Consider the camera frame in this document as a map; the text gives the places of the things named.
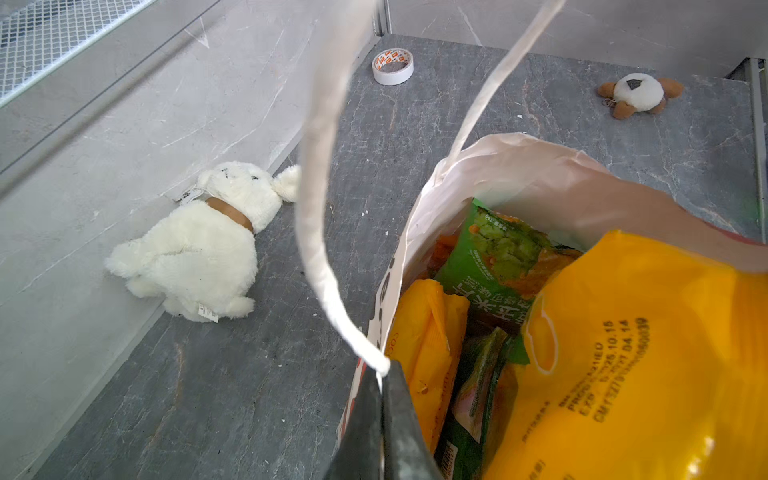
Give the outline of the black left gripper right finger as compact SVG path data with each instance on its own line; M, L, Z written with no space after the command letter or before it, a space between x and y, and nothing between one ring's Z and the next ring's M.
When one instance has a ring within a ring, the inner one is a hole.
M390 362L382 380L383 478L442 479L424 441L401 364Z

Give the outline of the strawberry print paper bag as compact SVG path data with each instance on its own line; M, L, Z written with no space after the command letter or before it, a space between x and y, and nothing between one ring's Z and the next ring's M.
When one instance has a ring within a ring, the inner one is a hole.
M685 212L668 195L613 176L585 153L523 133L468 142L492 96L562 9L547 1L488 76L464 117L447 157L417 197L380 284L376 311L360 331L343 304L324 239L333 146L359 41L373 16L372 1L342 4L320 37L308 118L300 148L302 178L295 232L306 279L326 318L357 357L356 374L386 373L384 350L403 284L425 267L437 237L460 223L480 199L518 216L562 242L590 248L612 230L652 238L732 265L765 272L767 249Z

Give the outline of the green corn chip bag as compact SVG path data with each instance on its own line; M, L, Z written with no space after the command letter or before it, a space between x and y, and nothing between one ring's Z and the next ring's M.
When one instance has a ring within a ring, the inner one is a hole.
M475 199L434 279L488 323L520 325L547 281L582 252Z

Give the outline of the small brown white plush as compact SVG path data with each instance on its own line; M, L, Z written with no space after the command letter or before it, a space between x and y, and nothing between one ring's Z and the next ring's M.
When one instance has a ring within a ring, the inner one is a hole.
M682 83L669 78L655 78L645 73L632 73L616 82L601 84L596 93L609 100L612 116L625 120L635 113L661 113L670 99L682 95Z

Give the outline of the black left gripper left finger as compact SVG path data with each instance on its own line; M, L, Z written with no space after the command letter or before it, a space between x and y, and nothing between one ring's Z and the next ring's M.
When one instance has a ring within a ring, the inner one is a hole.
M382 394L376 372L367 369L362 375L349 423L324 479L379 479L382 435Z

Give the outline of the orange yellow snack bag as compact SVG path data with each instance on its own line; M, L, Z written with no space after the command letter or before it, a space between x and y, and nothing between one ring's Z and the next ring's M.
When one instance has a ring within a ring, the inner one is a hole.
M448 411L470 302L431 279L401 296L385 354L400 363L425 444L434 453Z

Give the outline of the white plush bear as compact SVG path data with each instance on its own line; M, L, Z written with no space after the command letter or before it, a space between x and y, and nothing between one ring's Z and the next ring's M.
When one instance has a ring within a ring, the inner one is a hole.
M206 170L196 182L200 196L116 246L105 268L134 296L162 298L171 315L243 318L255 308L247 295L258 272L255 236L296 201L300 177L297 165L277 175L243 162Z

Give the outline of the large yellow snack bag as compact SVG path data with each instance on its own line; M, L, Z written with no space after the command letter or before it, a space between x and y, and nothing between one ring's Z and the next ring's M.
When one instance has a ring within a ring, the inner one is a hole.
M767 277L620 231L539 293L488 479L763 479Z

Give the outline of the white tape roll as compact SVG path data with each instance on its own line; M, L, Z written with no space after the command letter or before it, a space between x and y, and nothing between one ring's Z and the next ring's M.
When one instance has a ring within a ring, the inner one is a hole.
M380 52L371 63L374 80L380 85L395 86L409 80L414 73L414 57L403 48Z

